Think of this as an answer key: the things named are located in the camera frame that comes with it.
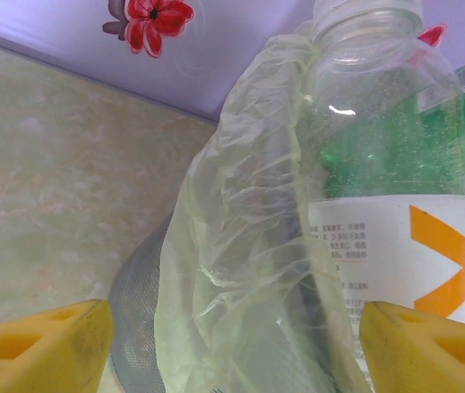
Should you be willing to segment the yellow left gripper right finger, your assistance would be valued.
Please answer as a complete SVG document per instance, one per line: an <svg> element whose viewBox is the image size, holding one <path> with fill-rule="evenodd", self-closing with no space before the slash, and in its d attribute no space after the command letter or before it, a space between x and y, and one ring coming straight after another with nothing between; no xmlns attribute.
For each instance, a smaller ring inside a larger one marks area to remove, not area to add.
<svg viewBox="0 0 465 393"><path fill-rule="evenodd" d="M359 335L376 392L465 392L465 323L368 302Z"/></svg>

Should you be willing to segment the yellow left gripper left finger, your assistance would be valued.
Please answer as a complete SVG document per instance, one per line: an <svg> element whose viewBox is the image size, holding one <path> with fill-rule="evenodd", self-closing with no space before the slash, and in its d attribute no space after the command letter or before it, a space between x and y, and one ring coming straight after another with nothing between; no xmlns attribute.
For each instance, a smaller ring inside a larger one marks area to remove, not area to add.
<svg viewBox="0 0 465 393"><path fill-rule="evenodd" d="M113 336L107 300L0 323L0 392L95 392Z"/></svg>

